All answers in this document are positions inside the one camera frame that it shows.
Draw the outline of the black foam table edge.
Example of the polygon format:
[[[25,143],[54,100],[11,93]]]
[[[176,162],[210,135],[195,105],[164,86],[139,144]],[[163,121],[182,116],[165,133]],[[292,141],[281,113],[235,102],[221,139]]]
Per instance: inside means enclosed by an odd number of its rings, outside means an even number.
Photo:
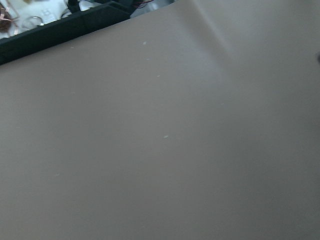
[[[135,11],[132,0],[98,0],[97,3],[100,5],[1,39],[0,64],[128,20]]]

